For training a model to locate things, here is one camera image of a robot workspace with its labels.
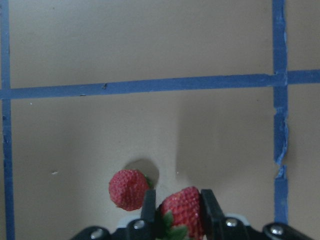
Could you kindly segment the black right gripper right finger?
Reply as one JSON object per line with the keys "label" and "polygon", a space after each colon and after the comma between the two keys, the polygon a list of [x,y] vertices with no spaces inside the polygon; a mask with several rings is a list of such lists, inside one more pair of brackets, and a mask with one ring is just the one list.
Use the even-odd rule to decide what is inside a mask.
{"label": "black right gripper right finger", "polygon": [[202,189],[201,214],[203,230],[206,237],[222,237],[222,220],[225,215],[211,189]]}

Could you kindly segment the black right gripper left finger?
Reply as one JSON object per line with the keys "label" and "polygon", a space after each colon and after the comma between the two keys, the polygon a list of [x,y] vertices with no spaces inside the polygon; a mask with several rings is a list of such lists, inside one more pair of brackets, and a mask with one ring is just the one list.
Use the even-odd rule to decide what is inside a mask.
{"label": "black right gripper left finger", "polygon": [[149,189],[144,195],[141,209],[141,230],[152,228],[156,219],[156,191]]}

